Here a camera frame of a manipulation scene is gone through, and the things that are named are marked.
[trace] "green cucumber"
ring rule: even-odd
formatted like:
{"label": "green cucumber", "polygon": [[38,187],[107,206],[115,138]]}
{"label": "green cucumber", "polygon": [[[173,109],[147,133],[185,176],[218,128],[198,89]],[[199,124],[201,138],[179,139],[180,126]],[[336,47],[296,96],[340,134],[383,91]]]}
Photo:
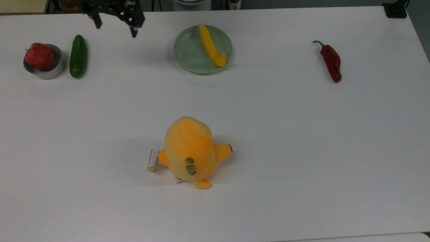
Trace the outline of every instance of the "green cucumber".
{"label": "green cucumber", "polygon": [[75,36],[70,54],[70,75],[79,79],[83,76],[86,70],[87,50],[86,43],[83,37],[78,34]]}

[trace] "red chili pepper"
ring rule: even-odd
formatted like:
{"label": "red chili pepper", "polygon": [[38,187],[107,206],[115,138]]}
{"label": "red chili pepper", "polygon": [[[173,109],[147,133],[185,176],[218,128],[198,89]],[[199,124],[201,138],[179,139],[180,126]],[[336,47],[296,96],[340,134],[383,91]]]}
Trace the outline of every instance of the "red chili pepper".
{"label": "red chili pepper", "polygon": [[332,77],[335,83],[338,83],[342,79],[341,75],[341,58],[336,53],[335,49],[329,45],[324,45],[320,41],[313,41],[312,43],[321,44],[321,55],[326,62],[327,69],[329,70],[330,76]]}

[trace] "paper tag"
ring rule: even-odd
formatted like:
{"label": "paper tag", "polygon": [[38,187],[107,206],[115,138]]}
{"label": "paper tag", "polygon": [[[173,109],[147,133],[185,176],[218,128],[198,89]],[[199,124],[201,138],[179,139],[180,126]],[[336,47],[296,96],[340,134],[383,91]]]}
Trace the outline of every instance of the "paper tag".
{"label": "paper tag", "polygon": [[182,180],[181,178],[177,178],[177,177],[175,177],[175,181],[176,181],[177,183],[181,183],[181,182],[184,182],[185,180]]}
{"label": "paper tag", "polygon": [[151,149],[151,156],[149,157],[148,168],[146,169],[147,171],[154,172],[154,166],[158,160],[158,152],[160,152],[160,147],[157,149]]}

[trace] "red apple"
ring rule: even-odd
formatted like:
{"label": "red apple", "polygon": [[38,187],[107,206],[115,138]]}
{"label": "red apple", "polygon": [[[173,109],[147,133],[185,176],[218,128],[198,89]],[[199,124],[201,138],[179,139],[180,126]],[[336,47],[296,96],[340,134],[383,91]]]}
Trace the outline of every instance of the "red apple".
{"label": "red apple", "polygon": [[25,54],[24,60],[31,67],[46,70],[54,62],[54,52],[42,43],[33,43]]}

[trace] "stuffed animal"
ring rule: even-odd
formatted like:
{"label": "stuffed animal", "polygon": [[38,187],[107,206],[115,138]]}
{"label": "stuffed animal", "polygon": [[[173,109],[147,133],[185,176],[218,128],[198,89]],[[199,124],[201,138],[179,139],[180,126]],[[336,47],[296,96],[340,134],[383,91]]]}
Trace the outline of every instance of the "stuffed animal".
{"label": "stuffed animal", "polygon": [[164,145],[158,153],[158,162],[169,167],[176,177],[200,189],[211,188],[205,178],[233,151],[229,144],[214,144],[209,127],[188,116],[169,127]]}

